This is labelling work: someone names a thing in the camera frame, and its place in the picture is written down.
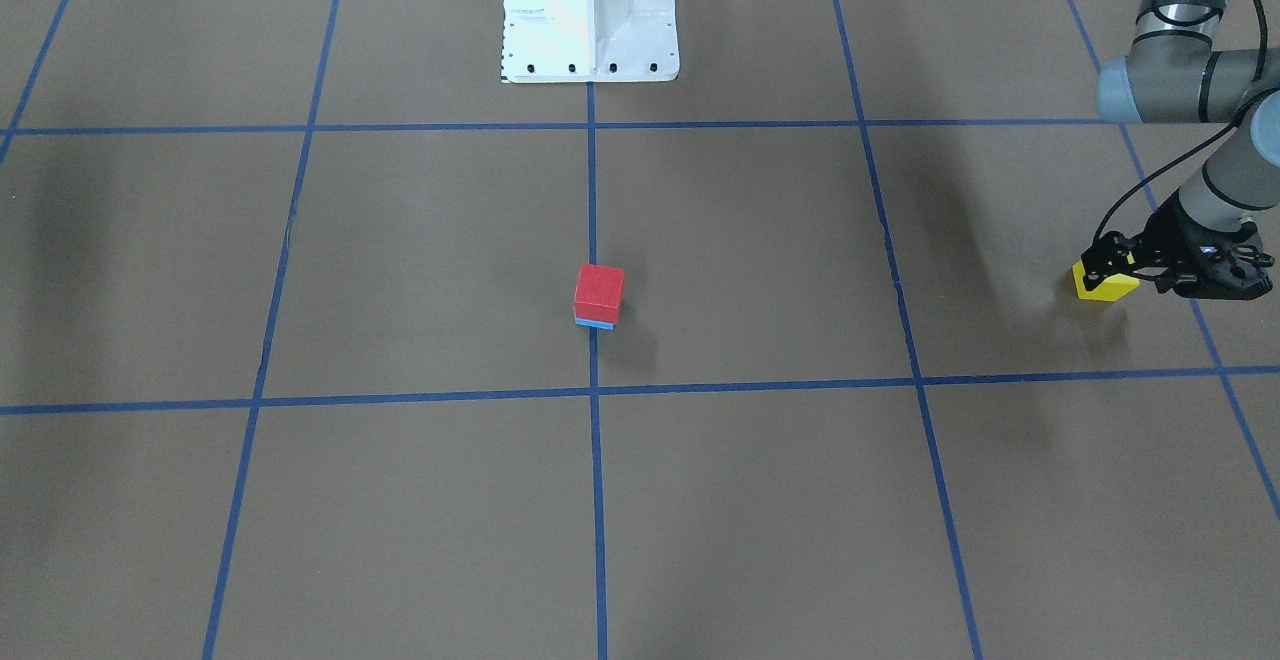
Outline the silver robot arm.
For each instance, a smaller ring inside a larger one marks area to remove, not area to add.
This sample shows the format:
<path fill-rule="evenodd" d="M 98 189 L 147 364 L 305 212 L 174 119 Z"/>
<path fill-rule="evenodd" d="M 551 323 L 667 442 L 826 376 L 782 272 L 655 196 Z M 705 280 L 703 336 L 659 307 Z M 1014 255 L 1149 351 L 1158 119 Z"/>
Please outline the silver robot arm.
<path fill-rule="evenodd" d="M 1124 235 L 1103 214 L 1071 269 L 1076 294 L 1119 301 L 1142 283 L 1188 299 L 1266 295 L 1276 260 L 1257 226 L 1277 206 L 1277 46 L 1262 0 L 1140 0 L 1124 58 L 1101 68 L 1096 104 L 1119 124 L 1216 124 L 1207 159 Z"/>

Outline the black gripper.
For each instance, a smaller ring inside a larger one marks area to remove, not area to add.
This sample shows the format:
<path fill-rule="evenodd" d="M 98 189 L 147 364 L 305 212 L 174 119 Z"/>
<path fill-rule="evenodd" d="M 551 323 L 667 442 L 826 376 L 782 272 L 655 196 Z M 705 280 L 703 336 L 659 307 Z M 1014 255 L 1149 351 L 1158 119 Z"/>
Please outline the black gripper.
<path fill-rule="evenodd" d="M 1139 278 L 1116 271 L 1144 271 L 1149 278 L 1166 272 L 1172 260 L 1192 244 L 1257 244 L 1252 217 L 1235 217 L 1226 230 L 1203 226 L 1183 210 L 1158 210 L 1148 219 L 1137 240 L 1120 232 L 1107 232 L 1092 244 L 1092 258 L 1080 258 L 1080 292 L 1134 292 Z"/>

